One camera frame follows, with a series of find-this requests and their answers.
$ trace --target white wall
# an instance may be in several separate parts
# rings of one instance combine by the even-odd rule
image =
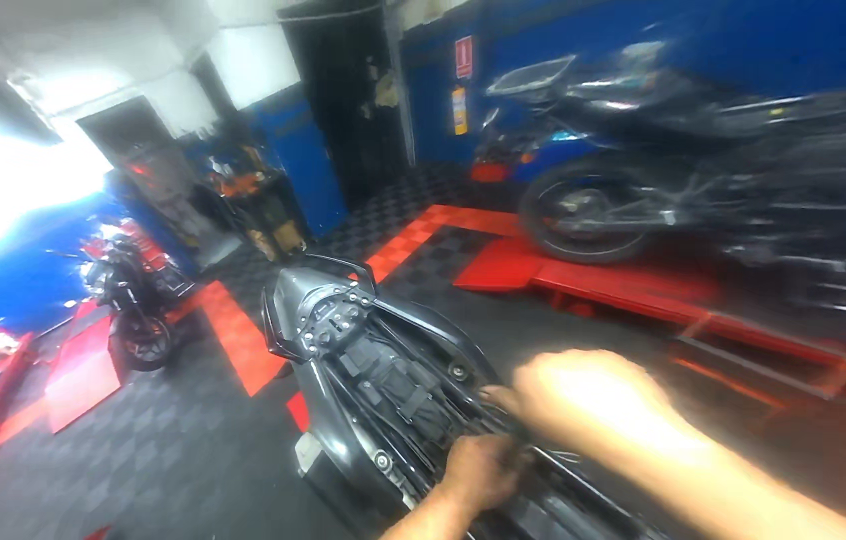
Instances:
[[[160,19],[185,61],[202,53],[219,28],[207,0],[168,0],[160,9]]]
[[[280,25],[221,30],[207,50],[237,109],[300,80]]]
[[[468,0],[406,0],[400,6],[400,22],[403,30],[420,24],[428,24]]]
[[[162,19],[146,10],[8,38],[28,96],[52,117],[86,117],[145,96],[174,137],[216,114]]]
[[[274,23],[276,9],[293,3],[167,0],[155,11],[122,9],[108,19],[57,24],[1,41],[20,64],[15,86],[49,117],[75,120],[144,96],[170,134],[180,137],[218,119],[189,74],[203,51],[238,109],[300,80],[283,27]]]

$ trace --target blue wall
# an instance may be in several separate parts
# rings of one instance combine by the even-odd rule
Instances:
[[[0,239],[0,317],[5,317],[3,325],[10,332],[41,332],[69,317],[71,308],[63,303],[86,297],[79,260],[45,250],[76,253],[80,239],[98,228],[88,216],[121,212],[112,198],[98,193],[24,215]]]
[[[254,136],[268,143],[285,168],[312,235],[320,238],[339,225],[346,217],[346,205],[302,85],[251,104],[241,113]]]
[[[456,136],[453,43],[467,35],[476,43],[475,78],[463,82],[471,132]],[[404,37],[417,155],[467,163],[494,105],[481,93],[507,70],[653,41],[669,42],[665,63],[747,92],[846,89],[846,0],[471,0]]]

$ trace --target red sign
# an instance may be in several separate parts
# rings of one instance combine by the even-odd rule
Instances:
[[[467,35],[456,40],[456,79],[473,76],[473,37]]]

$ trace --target black motorcycle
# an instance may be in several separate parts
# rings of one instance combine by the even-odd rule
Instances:
[[[624,261],[649,240],[704,232],[746,264],[846,265],[846,92],[765,99],[656,67],[659,43],[606,65],[517,69],[487,95],[525,105],[487,120],[477,164],[529,182],[520,216],[576,263]]]
[[[309,434],[382,514],[426,497],[456,437],[510,434],[536,457],[528,487],[478,519],[470,538],[663,537],[587,482],[572,456],[529,444],[524,429],[478,399],[477,388],[499,377],[461,329],[385,295],[368,267],[314,254],[309,261],[357,279],[282,269],[262,292],[266,342],[292,362]]]
[[[156,371],[170,361],[177,340],[165,315],[194,287],[179,269],[170,262],[171,272],[147,270],[139,247],[122,234],[107,240],[101,254],[49,251],[82,259],[80,274],[90,296],[115,312],[109,347],[114,361],[135,371]]]

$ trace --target human hand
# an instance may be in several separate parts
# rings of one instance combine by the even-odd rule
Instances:
[[[443,481],[434,493],[472,516],[494,509],[516,493],[525,460],[503,463],[513,441],[502,435],[462,436],[450,448]]]
[[[642,367],[608,350],[538,354],[516,369],[512,388],[482,392],[542,436],[607,465],[617,465],[612,461],[628,450],[684,442],[685,421],[663,389]]]

